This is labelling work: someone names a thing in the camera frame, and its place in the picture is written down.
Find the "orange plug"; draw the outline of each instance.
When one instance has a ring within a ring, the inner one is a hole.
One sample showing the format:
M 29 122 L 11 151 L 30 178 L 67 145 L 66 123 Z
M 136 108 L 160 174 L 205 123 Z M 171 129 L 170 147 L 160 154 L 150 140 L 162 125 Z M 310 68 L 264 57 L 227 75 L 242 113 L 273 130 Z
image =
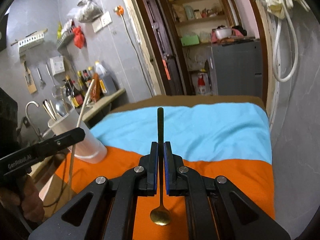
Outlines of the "orange plug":
M 121 5 L 117 6 L 114 11 L 117 13 L 118 16 L 123 15 L 124 14 L 124 9 Z

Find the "triangular cutout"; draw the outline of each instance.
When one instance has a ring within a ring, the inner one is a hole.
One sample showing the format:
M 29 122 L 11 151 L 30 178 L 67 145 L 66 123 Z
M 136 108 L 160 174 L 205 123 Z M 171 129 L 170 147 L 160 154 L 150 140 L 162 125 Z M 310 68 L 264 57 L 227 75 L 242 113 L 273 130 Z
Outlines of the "triangular cutout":
M 242 225 L 247 225 L 259 218 L 259 215 L 254 212 L 235 192 L 230 192 L 229 195 Z
M 75 227 L 80 226 L 92 197 L 93 193 L 91 192 L 85 194 L 76 204 L 62 215 L 62 220 L 74 225 Z

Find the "faucet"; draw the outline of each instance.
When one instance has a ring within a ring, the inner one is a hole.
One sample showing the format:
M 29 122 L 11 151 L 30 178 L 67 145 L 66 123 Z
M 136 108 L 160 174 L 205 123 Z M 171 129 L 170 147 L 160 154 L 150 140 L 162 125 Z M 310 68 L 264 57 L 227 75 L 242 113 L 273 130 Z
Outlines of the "faucet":
M 42 138 L 42 134 L 41 134 L 41 132 L 40 132 L 40 129 L 39 129 L 39 128 L 36 128 L 36 126 L 33 124 L 33 122 L 31 122 L 31 120 L 30 120 L 30 118 L 29 118 L 29 115 L 28 115 L 28 106 L 31 105 L 31 104 L 34 104 L 34 105 L 36 105 L 36 107 L 39 107 L 39 104 L 38 104 L 36 101 L 30 101 L 29 103 L 27 103 L 27 105 L 26 105 L 26 117 L 27 117 L 27 119 L 28 119 L 31 127 L 32 127 L 33 130 L 35 131 L 38 139 L 39 139 L 40 141 L 42 141 L 43 138 Z

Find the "pink wall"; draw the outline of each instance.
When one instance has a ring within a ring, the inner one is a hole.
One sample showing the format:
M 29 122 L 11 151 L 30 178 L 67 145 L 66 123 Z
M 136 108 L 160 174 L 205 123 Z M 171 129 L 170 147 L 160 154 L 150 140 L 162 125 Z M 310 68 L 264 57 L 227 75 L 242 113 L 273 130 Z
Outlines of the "pink wall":
M 242 26 L 247 30 L 248 36 L 259 38 L 259 31 L 256 19 L 249 0 L 235 0 Z

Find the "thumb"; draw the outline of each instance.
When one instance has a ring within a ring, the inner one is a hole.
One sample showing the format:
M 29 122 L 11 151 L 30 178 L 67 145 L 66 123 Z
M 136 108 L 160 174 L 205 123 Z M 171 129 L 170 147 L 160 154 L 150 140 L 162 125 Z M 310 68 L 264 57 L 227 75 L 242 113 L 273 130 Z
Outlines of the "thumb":
M 5 187 L 0 187 L 0 200 L 15 206 L 20 205 L 19 196 Z

